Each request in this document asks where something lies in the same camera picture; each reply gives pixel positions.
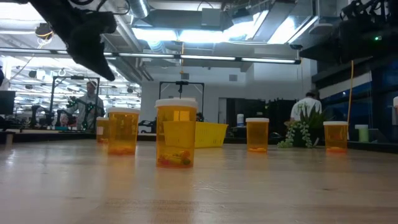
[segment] ceiling light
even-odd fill
[[[14,19],[17,21],[44,21],[43,17],[30,3],[1,3],[0,19]]]
[[[139,40],[161,41],[161,40],[177,40],[174,30],[170,29],[140,29],[132,28],[134,35]]]
[[[205,56],[205,55],[181,55],[182,59],[203,59],[203,60],[235,60],[235,57],[219,57],[219,56]]]
[[[227,41],[222,31],[210,30],[183,30],[180,40],[188,43],[220,43]]]
[[[100,87],[100,88],[117,88],[117,86],[114,86],[114,85],[109,85],[109,86],[100,85],[99,87]]]
[[[293,17],[289,16],[285,21],[278,27],[274,32],[274,35],[268,40],[268,44],[284,44],[286,43],[294,34],[295,26]]]
[[[0,34],[24,35],[24,34],[35,34],[35,32],[26,31],[26,30],[0,30]]]
[[[253,15],[253,19],[254,19],[255,23],[254,23],[253,27],[251,28],[251,30],[248,32],[248,34],[246,36],[246,40],[252,39],[254,37],[254,35],[260,29],[261,24],[266,19],[268,12],[269,12],[268,10],[265,10],[265,11],[258,12],[255,15]]]
[[[28,92],[28,91],[17,91],[16,95],[20,96],[51,96],[51,93],[39,93],[39,92]],[[74,94],[74,93],[54,93],[54,96],[83,96],[84,94]],[[117,98],[131,98],[139,99],[136,95],[111,95]],[[105,98],[106,95],[99,95],[100,98]]]
[[[140,54],[140,53],[120,53],[122,57],[140,57],[140,58],[174,58],[174,55],[168,54]]]
[[[317,20],[318,20],[318,16],[315,16],[314,18],[312,18],[312,20],[310,20],[310,22],[308,22],[303,28],[301,28],[289,41],[288,43],[292,43],[293,41],[295,41],[298,37],[300,37],[308,28],[310,28],[312,26],[312,24],[314,24]]]
[[[275,59],[275,58],[242,58],[242,62],[262,62],[262,63],[289,63],[295,64],[297,60]]]

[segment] metal frame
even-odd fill
[[[55,81],[58,78],[62,78],[62,79],[66,79],[66,78],[70,78],[71,80],[97,80],[97,86],[96,86],[96,98],[95,98],[95,111],[94,111],[94,117],[96,118],[98,115],[98,109],[97,109],[97,105],[98,105],[98,96],[100,94],[100,78],[98,77],[78,77],[78,76],[54,76],[52,77],[52,89],[51,89],[51,100],[50,100],[50,111],[52,111],[52,105],[53,105],[53,101],[54,101],[54,91],[55,91]],[[93,127],[96,127],[96,119],[94,119],[93,121]]]
[[[163,83],[174,83],[174,84],[176,84],[176,85],[179,85],[178,82],[181,82],[181,81],[177,81],[177,82],[159,82],[159,99],[160,99],[161,94],[162,94],[162,84],[163,84]],[[192,84],[192,85],[201,85],[201,86],[202,86],[202,92],[201,92],[201,113],[202,113],[203,116],[204,116],[205,112],[204,112],[204,110],[203,110],[203,105],[205,105],[205,84],[204,84],[204,83],[192,83],[192,82],[187,82],[187,83],[188,83],[188,85],[189,85],[189,84]]]

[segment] green plant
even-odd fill
[[[302,140],[305,141],[305,146],[308,148],[313,147],[313,144],[311,142],[311,138],[310,138],[310,133],[308,131],[309,125],[304,122],[304,121],[295,121],[293,123],[290,124],[289,129],[287,131],[286,134],[286,140],[285,141],[281,141],[280,143],[278,143],[277,147],[278,148],[289,148],[293,146],[293,142],[294,142],[294,136],[296,135],[296,130],[300,130],[301,134],[302,134]]]
[[[311,108],[310,115],[307,110],[302,110],[300,113],[300,121],[308,124],[310,129],[323,128],[323,122],[326,121],[325,111],[320,112],[320,108],[317,111],[315,105]]]
[[[325,112],[317,111],[316,107],[313,106],[310,115],[307,110],[302,110],[300,114],[300,121],[289,122],[288,131],[286,134],[286,140],[278,143],[278,148],[292,147],[294,143],[294,137],[297,133],[296,130],[300,130],[302,134],[302,140],[305,142],[305,146],[308,148],[313,147],[311,141],[310,129],[321,129],[323,128],[323,122],[326,121]]]

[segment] man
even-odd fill
[[[305,111],[307,111],[307,114],[310,116],[312,108],[315,106],[315,110],[321,112],[322,111],[322,104],[319,100],[316,100],[317,97],[317,91],[313,90],[308,92],[305,95],[305,98],[298,101],[296,104],[294,104],[292,108],[292,113],[290,115],[290,120],[291,121],[300,121],[300,114],[303,111],[305,114]]]
[[[96,99],[96,94],[95,94],[95,89],[96,89],[97,83],[94,81],[89,81],[87,83],[87,94],[85,94],[84,96],[80,97],[79,100],[85,102],[85,103],[92,103],[93,105],[95,105],[95,99]],[[97,116],[101,116],[102,115],[102,110],[104,108],[104,102],[98,97],[98,109],[97,109]],[[84,105],[83,103],[77,103],[74,106],[72,106],[71,108],[68,108],[67,111],[69,113],[73,113],[76,110],[79,110],[79,115],[77,117],[77,129],[80,130],[81,129],[81,125],[84,121],[85,115],[86,115],[86,105]],[[92,109],[89,113],[89,115],[87,116],[87,124],[88,124],[88,129],[93,129],[94,127],[94,119],[96,119],[94,117],[95,114],[95,108]]]
[[[6,91],[10,87],[9,80],[2,71],[2,61],[0,61],[0,91]]]

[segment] table surface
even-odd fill
[[[197,149],[155,167],[155,143],[107,156],[94,140],[0,151],[0,219],[15,223],[397,223],[398,156],[323,149]]]

